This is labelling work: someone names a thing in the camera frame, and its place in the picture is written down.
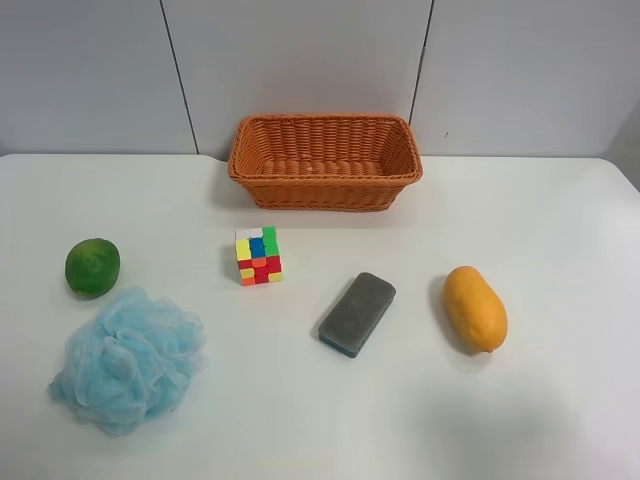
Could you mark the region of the yellow mango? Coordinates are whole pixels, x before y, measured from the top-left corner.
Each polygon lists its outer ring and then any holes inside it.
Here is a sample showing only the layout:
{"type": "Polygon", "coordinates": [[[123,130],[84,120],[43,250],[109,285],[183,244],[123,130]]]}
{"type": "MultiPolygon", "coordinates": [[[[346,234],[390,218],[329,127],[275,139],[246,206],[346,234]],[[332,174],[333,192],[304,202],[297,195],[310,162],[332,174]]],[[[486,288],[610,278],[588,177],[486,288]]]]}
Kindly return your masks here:
{"type": "Polygon", "coordinates": [[[443,303],[464,344],[474,352],[491,353],[505,341],[508,318],[503,302],[471,266],[452,270],[444,282],[443,303]]]}

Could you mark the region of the orange woven wicker basket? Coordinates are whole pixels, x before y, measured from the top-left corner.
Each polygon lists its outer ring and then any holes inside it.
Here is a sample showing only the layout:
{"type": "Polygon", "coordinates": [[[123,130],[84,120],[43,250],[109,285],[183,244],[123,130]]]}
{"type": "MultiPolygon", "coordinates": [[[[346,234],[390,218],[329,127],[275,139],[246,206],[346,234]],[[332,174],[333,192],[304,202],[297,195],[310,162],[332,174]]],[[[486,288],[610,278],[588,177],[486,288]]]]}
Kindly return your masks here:
{"type": "Polygon", "coordinates": [[[423,167],[398,116],[264,114],[240,122],[228,174],[261,208],[377,212],[423,167]]]}

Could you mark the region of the green lemon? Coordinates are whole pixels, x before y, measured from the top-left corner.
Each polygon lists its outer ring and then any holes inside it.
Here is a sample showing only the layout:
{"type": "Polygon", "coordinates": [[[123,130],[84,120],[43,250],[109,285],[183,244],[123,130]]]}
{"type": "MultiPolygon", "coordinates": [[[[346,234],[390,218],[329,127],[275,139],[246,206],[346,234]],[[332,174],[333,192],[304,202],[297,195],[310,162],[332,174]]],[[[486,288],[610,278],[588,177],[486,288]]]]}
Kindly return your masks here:
{"type": "Polygon", "coordinates": [[[76,296],[97,298],[114,287],[120,266],[119,250],[111,241],[86,239],[69,251],[65,261],[65,280],[76,296]]]}

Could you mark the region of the colourful puzzle cube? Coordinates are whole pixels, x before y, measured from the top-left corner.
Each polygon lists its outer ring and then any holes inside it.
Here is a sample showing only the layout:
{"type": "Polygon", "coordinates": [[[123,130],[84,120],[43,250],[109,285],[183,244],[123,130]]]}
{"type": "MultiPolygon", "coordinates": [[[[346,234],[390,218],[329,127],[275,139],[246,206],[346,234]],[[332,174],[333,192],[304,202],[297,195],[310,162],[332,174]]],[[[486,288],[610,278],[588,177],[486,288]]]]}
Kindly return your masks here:
{"type": "Polygon", "coordinates": [[[234,248],[242,286],[282,280],[282,261],[275,226],[236,230],[234,248]]]}

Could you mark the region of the grey blue eraser sponge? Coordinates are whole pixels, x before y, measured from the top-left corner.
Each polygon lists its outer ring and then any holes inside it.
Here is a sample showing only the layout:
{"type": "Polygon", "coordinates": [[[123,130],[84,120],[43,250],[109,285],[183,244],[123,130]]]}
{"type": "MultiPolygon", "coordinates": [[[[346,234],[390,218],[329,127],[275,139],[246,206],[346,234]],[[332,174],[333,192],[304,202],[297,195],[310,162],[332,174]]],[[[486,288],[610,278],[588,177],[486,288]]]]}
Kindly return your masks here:
{"type": "Polygon", "coordinates": [[[319,325],[319,339],[356,358],[395,295],[391,283],[369,272],[359,273],[319,325]]]}

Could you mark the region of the light blue bath pouf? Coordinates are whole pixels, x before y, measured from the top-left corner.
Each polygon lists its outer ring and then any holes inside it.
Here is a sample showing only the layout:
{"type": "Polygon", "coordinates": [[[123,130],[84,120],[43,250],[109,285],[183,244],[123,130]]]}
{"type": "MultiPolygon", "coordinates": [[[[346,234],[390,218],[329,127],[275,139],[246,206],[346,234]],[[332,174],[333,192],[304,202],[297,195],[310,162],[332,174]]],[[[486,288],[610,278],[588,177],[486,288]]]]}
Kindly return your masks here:
{"type": "Polygon", "coordinates": [[[111,436],[174,411],[204,360],[203,325],[142,288],[116,295],[66,341],[52,401],[111,436]]]}

